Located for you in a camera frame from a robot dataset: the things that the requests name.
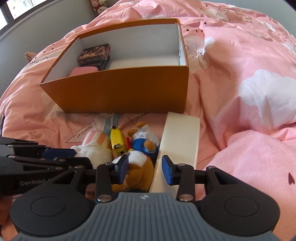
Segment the wall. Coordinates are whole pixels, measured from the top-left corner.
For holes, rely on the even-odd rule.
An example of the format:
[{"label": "wall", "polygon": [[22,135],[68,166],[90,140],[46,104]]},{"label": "wall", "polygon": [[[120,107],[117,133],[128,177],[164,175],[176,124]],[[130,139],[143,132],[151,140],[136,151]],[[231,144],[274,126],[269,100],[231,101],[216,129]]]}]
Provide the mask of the wall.
[{"label": "wall", "polygon": [[0,95],[27,64],[25,52],[38,53],[93,19],[89,0],[59,0],[14,27],[0,39]]},{"label": "wall", "polygon": [[296,11],[284,0],[210,0],[253,9],[272,17],[296,36]]}]

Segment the pink object in box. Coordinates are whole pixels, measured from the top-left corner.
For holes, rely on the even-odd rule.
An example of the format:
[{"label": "pink object in box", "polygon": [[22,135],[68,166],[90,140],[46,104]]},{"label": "pink object in box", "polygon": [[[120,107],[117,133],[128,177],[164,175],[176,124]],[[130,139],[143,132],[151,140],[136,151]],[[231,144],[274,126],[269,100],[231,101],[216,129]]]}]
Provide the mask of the pink object in box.
[{"label": "pink object in box", "polygon": [[88,74],[88,73],[97,72],[97,71],[98,71],[98,68],[95,66],[77,67],[72,70],[70,76]]}]

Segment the gray ribbed panel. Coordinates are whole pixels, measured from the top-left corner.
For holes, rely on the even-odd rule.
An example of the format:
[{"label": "gray ribbed panel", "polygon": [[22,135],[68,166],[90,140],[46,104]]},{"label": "gray ribbed panel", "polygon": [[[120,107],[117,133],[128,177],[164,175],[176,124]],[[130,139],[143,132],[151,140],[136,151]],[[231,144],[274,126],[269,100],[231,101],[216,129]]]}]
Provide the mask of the gray ribbed panel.
[{"label": "gray ribbed panel", "polygon": [[120,193],[115,201],[96,205],[89,219],[70,233],[52,238],[35,238],[19,234],[13,239],[13,241],[157,240],[280,241],[272,232],[249,238],[222,233],[208,225],[193,204],[175,201],[168,193]]}]

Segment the pink duvet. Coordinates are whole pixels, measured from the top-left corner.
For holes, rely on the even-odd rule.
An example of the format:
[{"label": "pink duvet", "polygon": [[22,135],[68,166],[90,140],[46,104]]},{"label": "pink duvet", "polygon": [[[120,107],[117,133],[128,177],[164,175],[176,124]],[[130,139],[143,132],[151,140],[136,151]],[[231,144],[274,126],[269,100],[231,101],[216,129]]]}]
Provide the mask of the pink duvet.
[{"label": "pink duvet", "polygon": [[[17,75],[0,100],[4,136],[69,148],[89,130],[108,134],[120,124],[126,131],[141,120],[161,137],[166,115],[66,114],[38,86],[78,33],[148,18],[178,18],[182,24],[191,72],[185,114],[201,118],[196,168],[217,166],[272,196],[281,209],[274,232],[291,239],[296,235],[296,40],[262,13],[197,0],[121,0],[45,48]],[[7,209],[4,204],[0,212]],[[4,212],[0,220],[6,220]],[[9,220],[2,235],[6,240],[15,235]]]}]

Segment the orange box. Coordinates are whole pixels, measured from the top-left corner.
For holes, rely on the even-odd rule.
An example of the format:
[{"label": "orange box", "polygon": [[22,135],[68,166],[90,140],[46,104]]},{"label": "orange box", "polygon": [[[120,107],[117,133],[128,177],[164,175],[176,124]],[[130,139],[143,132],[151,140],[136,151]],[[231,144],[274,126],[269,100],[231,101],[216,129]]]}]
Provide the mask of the orange box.
[{"label": "orange box", "polygon": [[[69,77],[84,49],[103,44],[106,70]],[[183,113],[188,76],[179,20],[150,19],[78,35],[40,86],[66,113]]]}]

